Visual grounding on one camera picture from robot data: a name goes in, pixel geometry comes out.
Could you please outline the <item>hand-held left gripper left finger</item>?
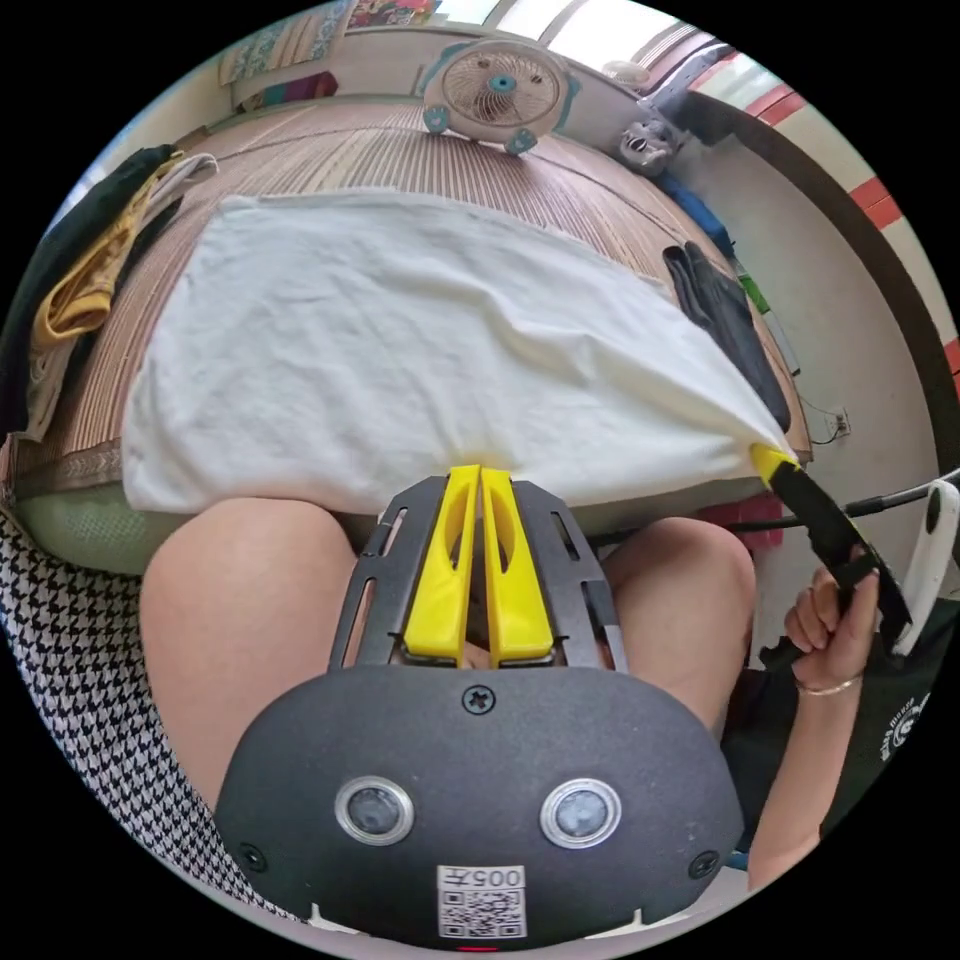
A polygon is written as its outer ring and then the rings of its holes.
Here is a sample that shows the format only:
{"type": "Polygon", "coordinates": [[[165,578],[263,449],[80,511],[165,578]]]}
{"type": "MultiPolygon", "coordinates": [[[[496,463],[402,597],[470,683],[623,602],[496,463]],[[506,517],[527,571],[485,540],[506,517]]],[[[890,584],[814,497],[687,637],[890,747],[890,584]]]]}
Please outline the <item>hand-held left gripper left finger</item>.
{"type": "Polygon", "coordinates": [[[480,467],[444,478],[403,630],[413,659],[459,668],[464,662],[480,467]]]}

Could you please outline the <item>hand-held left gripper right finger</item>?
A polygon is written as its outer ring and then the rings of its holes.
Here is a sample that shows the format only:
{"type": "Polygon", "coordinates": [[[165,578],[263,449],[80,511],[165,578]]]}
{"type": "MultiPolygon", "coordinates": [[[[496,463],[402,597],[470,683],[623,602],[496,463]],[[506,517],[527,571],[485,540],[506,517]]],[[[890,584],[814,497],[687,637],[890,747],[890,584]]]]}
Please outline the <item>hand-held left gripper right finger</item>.
{"type": "Polygon", "coordinates": [[[480,494],[491,663],[541,661],[553,633],[510,475],[481,469],[480,494]]]}

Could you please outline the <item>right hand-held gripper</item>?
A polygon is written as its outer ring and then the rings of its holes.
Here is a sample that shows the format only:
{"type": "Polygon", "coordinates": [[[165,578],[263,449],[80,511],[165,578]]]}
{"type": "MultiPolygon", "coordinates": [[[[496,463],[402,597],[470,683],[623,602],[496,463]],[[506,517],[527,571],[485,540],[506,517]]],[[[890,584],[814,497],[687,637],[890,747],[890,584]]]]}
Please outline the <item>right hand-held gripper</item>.
{"type": "Polygon", "coordinates": [[[838,587],[839,614],[847,612],[860,582],[870,573],[877,575],[879,626],[875,638],[885,653],[893,653],[901,634],[912,625],[912,617],[885,561],[792,456],[763,443],[752,444],[749,455],[758,477],[772,486],[772,492],[806,529],[813,553],[838,587]]]}

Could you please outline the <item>person's right hand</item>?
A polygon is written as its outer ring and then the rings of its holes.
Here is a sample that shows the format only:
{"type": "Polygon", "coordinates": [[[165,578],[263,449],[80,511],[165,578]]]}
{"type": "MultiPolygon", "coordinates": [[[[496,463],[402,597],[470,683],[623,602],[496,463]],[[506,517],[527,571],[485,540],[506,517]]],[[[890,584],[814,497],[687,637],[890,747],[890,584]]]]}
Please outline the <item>person's right hand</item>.
{"type": "Polygon", "coordinates": [[[859,683],[873,643],[878,597],[879,575],[872,570],[843,606],[841,589],[824,568],[798,594],[784,632],[800,653],[792,671],[802,691],[832,695],[859,683]]]}

